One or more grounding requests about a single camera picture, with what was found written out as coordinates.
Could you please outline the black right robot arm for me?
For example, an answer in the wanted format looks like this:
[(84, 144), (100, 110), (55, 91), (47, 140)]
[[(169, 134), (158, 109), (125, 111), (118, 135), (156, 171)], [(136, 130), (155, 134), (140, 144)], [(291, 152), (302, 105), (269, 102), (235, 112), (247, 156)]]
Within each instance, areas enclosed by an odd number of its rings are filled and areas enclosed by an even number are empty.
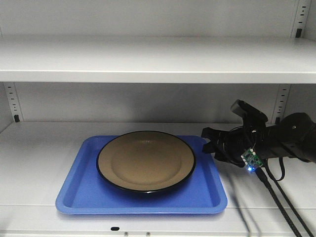
[(231, 131), (204, 128), (201, 136), (209, 142), (202, 151), (238, 167), (244, 167), (241, 156), (248, 149), (253, 149), (260, 159), (289, 157), (315, 162), (316, 124), (306, 113), (288, 115), (272, 126), (266, 126), (266, 121), (246, 116), (243, 126)]

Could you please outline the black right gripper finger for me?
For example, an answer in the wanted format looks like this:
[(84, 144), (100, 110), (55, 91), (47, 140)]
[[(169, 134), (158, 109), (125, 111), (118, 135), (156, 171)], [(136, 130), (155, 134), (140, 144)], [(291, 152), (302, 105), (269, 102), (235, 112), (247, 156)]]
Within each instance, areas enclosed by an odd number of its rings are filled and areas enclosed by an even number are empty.
[(224, 131), (206, 127), (202, 130), (201, 137), (209, 140), (218, 140), (223, 136)]
[(218, 144), (216, 142), (210, 141), (203, 145), (202, 152), (205, 154), (218, 153)]

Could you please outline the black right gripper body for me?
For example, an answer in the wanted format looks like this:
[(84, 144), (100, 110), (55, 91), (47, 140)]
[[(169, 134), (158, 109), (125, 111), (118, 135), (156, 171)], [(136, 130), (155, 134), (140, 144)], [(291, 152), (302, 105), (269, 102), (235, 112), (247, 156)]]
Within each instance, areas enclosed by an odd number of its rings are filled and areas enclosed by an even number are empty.
[(220, 152), (215, 153), (214, 158), (218, 161), (233, 164), (237, 167), (246, 167), (241, 159), (241, 155), (249, 148), (252, 148), (256, 155), (261, 159), (264, 166), (264, 159), (256, 151), (258, 144), (251, 138), (251, 135), (246, 132), (243, 126), (233, 128), (229, 131), (224, 131), (223, 136), (214, 140), (218, 144)]

